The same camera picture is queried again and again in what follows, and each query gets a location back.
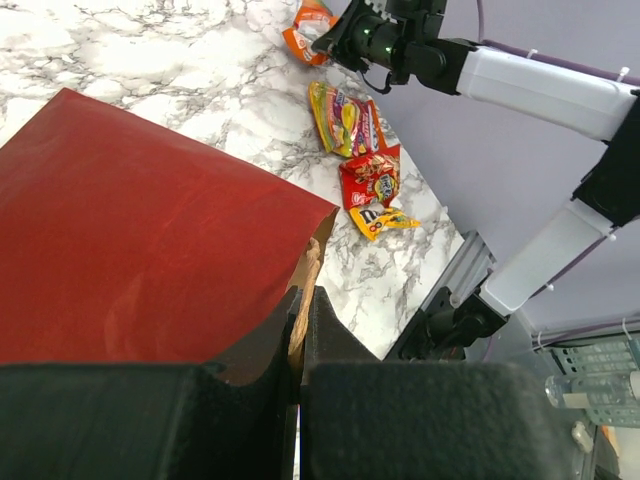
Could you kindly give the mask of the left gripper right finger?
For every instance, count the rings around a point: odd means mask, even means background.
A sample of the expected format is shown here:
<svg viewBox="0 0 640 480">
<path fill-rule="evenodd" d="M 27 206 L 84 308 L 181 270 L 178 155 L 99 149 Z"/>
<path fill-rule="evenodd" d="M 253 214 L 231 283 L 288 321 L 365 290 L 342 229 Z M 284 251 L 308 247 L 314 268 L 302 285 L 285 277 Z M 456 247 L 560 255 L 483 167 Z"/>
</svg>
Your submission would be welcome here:
<svg viewBox="0 0 640 480">
<path fill-rule="evenodd" d="M 586 479 L 575 417 L 518 366 L 380 361 L 324 289 L 309 313 L 301 385 L 304 479 Z"/>
</svg>

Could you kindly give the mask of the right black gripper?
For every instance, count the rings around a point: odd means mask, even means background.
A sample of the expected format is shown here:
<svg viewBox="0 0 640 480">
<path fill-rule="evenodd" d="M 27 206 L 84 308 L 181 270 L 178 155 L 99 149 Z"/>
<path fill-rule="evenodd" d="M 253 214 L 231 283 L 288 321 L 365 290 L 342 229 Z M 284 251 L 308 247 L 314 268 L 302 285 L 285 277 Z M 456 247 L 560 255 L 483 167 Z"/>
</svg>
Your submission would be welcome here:
<svg viewBox="0 0 640 480">
<path fill-rule="evenodd" d="M 386 68 L 384 86 L 372 88 L 385 95 L 412 76 L 432 80 L 444 72 L 446 56 L 434 42 L 445 9 L 444 1 L 387 1 L 383 8 L 353 1 L 312 48 L 361 75 L 371 64 Z"/>
</svg>

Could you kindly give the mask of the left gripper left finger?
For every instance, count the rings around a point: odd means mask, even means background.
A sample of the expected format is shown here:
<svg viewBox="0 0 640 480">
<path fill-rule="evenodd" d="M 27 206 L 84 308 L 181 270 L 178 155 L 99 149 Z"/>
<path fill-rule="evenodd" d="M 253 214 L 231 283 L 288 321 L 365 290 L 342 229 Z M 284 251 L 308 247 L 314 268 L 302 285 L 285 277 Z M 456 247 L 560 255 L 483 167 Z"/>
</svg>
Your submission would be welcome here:
<svg viewBox="0 0 640 480">
<path fill-rule="evenodd" d="M 1 370 L 5 479 L 288 479 L 299 292 L 205 363 Z"/>
</svg>

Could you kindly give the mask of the orange chips bag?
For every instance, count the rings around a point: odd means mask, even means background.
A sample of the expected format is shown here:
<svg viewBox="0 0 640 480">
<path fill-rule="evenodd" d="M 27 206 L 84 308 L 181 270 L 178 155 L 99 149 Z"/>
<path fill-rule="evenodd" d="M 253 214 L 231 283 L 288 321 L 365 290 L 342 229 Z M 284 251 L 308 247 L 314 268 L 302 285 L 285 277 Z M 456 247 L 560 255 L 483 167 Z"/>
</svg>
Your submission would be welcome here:
<svg viewBox="0 0 640 480">
<path fill-rule="evenodd" d="M 323 65 L 328 61 L 328 56 L 316 52 L 312 44 L 326 34 L 337 21 L 338 16 L 335 16 L 322 1 L 301 1 L 292 26 L 282 32 L 285 45 L 293 56 L 305 65 Z"/>
</svg>

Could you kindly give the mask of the yellow pink candy bag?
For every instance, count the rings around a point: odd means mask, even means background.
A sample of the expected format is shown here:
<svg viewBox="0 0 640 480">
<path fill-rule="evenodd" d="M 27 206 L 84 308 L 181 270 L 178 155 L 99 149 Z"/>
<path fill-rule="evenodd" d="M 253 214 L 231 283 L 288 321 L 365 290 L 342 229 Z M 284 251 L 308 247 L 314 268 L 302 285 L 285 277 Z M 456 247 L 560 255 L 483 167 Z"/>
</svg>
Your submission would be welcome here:
<svg viewBox="0 0 640 480">
<path fill-rule="evenodd" d="M 360 157 L 387 146 L 377 107 L 324 82 L 308 87 L 311 110 L 327 152 L 344 158 Z"/>
</svg>

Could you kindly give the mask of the red snack bag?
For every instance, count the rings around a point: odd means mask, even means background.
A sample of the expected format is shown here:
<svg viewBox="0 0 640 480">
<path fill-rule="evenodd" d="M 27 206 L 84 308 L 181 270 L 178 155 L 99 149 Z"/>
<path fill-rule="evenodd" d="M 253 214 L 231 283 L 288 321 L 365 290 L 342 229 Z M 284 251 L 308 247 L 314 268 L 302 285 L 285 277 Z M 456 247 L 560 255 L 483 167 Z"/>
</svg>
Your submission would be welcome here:
<svg viewBox="0 0 640 480">
<path fill-rule="evenodd" d="M 389 207 L 400 188 L 399 144 L 351 158 L 339 166 L 346 210 L 373 203 Z"/>
</svg>

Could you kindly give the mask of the yellow m&m bag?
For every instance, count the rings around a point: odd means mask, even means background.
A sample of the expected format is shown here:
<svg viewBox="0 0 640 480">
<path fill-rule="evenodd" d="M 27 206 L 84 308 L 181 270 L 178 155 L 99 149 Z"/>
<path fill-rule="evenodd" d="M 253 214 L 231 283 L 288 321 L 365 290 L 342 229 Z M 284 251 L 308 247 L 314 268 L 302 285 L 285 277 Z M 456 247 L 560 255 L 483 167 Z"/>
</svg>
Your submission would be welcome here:
<svg viewBox="0 0 640 480">
<path fill-rule="evenodd" d="M 421 225 L 418 220 L 394 207 L 382 209 L 373 206 L 353 207 L 349 210 L 349 215 L 358 230 L 369 241 L 375 241 L 385 230 L 413 229 Z"/>
</svg>

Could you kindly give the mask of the red brown paper bag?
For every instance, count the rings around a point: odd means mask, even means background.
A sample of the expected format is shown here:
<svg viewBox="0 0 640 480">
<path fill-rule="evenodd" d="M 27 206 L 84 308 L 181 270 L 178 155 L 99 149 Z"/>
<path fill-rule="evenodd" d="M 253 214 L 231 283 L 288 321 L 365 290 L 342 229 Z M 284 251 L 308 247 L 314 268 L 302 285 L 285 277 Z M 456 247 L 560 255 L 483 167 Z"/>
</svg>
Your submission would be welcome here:
<svg viewBox="0 0 640 480">
<path fill-rule="evenodd" d="M 59 91 L 1 149 L 1 361 L 201 363 L 302 278 L 336 206 Z"/>
</svg>

